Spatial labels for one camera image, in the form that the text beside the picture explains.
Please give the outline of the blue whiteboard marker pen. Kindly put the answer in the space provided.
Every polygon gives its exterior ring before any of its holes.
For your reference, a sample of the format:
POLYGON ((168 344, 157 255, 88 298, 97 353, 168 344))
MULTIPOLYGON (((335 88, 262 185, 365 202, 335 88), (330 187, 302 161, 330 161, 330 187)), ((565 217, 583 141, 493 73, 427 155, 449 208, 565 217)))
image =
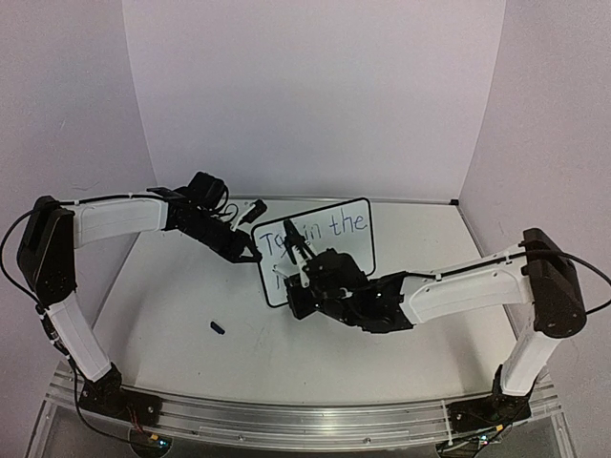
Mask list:
POLYGON ((290 277, 288 273, 286 273, 283 269, 277 266, 274 267, 274 272, 276 273, 277 276, 281 277, 283 280, 286 280, 290 277))

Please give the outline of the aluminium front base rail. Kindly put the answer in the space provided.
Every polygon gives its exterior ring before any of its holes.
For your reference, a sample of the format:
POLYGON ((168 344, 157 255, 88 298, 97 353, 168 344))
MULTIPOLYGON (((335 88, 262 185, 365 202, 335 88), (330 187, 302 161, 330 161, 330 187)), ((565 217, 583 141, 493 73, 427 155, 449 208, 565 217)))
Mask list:
POLYGON ((455 399, 358 406, 308 406, 233 402, 141 388, 156 399, 137 416, 146 430, 220 446, 284 451, 363 451, 438 444, 443 454, 471 456, 537 421, 549 419, 561 457, 575 452, 562 431, 563 412, 549 375, 540 376, 531 415, 509 427, 461 432, 450 413, 455 399))

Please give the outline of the white whiteboard with black frame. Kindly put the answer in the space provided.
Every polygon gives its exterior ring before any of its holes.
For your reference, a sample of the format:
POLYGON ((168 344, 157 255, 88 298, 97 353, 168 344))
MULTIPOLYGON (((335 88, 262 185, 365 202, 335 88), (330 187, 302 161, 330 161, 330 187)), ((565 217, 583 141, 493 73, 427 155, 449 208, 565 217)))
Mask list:
POLYGON ((287 304, 284 280, 276 275, 274 267, 280 267, 289 275, 298 272, 284 247, 283 221, 286 219, 293 222, 314 251, 320 253, 333 248, 339 253, 348 253, 367 276, 375 272, 372 215, 366 198, 317 208, 306 208, 297 201, 274 201, 269 206, 269 215, 270 219, 251 229, 251 237, 263 256, 259 270, 269 307, 277 308, 287 304))

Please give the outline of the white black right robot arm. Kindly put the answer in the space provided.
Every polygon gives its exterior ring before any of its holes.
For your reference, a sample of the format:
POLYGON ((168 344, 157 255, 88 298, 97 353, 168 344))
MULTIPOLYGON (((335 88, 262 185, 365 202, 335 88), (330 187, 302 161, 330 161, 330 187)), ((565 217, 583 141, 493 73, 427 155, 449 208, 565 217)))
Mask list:
POLYGON ((541 230, 487 258, 429 273, 400 271, 370 279, 348 253, 316 251, 286 219, 284 247, 295 274, 284 279, 298 319, 319 312, 371 334, 414 329, 446 316, 522 304, 531 316, 509 357, 495 372, 490 394, 448 407, 455 432, 506 427, 530 417, 536 379, 559 343, 586 325, 573 259, 541 230))

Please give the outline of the blue marker cap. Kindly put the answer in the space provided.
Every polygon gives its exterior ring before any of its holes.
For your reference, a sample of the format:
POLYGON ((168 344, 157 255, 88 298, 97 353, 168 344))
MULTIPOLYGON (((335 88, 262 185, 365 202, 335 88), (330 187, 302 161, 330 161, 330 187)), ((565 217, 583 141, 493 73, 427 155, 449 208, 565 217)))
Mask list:
POLYGON ((225 334, 225 330, 216 322, 211 322, 210 323, 210 327, 219 335, 224 335, 225 334))

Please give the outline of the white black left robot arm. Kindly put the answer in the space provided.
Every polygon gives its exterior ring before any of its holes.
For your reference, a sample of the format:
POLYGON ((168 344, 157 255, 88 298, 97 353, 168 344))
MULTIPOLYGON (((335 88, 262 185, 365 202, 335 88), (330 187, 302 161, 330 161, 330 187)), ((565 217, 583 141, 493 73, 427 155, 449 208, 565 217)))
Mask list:
POLYGON ((258 263, 262 255, 243 227, 267 206, 256 199, 231 213, 230 204, 225 182, 198 172, 175 189, 152 187, 81 200, 43 196, 23 217, 26 227, 16 254, 23 288, 33 297, 51 344, 73 371, 79 410, 151 427, 162 400, 126 387, 96 336, 81 304, 78 251, 108 239, 176 232, 233 264, 258 263))

